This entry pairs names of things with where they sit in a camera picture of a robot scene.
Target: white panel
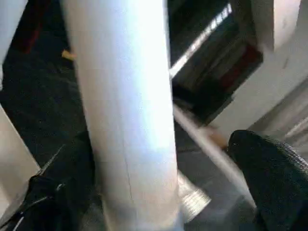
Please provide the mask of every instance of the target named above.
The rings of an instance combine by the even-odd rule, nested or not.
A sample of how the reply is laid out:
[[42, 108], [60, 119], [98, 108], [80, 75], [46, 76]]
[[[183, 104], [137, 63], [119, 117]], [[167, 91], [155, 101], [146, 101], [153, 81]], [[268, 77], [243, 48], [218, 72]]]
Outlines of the white panel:
[[212, 122], [227, 138], [249, 128], [308, 76], [307, 22], [308, 1], [303, 1], [292, 38], [275, 53], [264, 50], [264, 63]]
[[0, 217], [39, 166], [0, 105]]

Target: white metal pipe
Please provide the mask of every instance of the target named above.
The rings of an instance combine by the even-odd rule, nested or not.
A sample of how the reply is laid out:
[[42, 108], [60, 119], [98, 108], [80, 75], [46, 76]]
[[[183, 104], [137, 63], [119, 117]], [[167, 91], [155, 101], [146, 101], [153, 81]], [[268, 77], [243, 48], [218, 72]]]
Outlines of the white metal pipe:
[[163, 0], [65, 0], [109, 230], [182, 230]]

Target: white bar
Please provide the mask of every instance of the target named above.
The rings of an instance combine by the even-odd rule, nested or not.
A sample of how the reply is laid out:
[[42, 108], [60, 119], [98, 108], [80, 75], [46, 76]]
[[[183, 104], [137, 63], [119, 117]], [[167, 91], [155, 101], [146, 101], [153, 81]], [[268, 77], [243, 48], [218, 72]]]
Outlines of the white bar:
[[239, 192], [245, 196], [250, 205], [252, 207], [256, 207], [243, 173], [231, 160], [231, 158], [206, 136], [204, 130], [200, 131], [194, 122], [189, 119], [175, 104], [173, 105], [173, 115], [175, 120], [188, 133], [191, 139], [201, 148], [204, 154], [206, 154], [213, 161], [213, 163], [225, 174], [229, 181], [237, 187]]
[[109, 230], [182, 230], [163, 0], [65, 0]]
[[0, 218], [25, 183], [39, 170], [0, 105]]

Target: metal tube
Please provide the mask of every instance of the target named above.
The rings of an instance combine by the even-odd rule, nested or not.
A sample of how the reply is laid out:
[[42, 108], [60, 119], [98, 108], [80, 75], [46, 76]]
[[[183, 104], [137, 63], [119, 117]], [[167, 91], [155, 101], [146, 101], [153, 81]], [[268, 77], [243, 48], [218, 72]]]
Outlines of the metal tube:
[[163, 0], [65, 0], [109, 230], [183, 230]]

